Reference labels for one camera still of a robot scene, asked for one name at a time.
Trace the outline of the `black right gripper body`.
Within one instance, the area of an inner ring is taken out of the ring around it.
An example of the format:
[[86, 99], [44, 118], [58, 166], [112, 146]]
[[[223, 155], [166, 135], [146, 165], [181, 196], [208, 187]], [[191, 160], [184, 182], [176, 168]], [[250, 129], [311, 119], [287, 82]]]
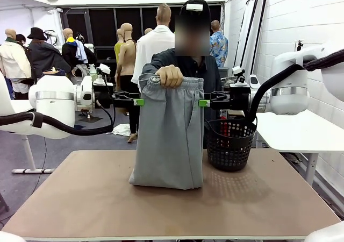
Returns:
[[251, 102], [251, 89], [249, 86], [230, 86], [229, 92], [232, 110], [249, 110]]

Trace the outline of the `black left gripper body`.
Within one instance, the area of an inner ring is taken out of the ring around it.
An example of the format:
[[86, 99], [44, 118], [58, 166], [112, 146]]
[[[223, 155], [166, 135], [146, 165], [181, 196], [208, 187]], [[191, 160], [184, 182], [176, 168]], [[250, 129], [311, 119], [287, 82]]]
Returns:
[[103, 108], [109, 109], [110, 105], [112, 104], [112, 95], [113, 95], [113, 90], [95, 91], [94, 92], [95, 108], [96, 109], [99, 108], [99, 105], [96, 103], [96, 101], [98, 101]]

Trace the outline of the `person's right hand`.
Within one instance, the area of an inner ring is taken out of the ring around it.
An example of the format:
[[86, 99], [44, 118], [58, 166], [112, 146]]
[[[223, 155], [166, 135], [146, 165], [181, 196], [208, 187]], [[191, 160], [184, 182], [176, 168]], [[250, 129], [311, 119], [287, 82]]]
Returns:
[[155, 74], [160, 78], [160, 83], [165, 88], [177, 88], [183, 81], [181, 70], [174, 65], [161, 67]]

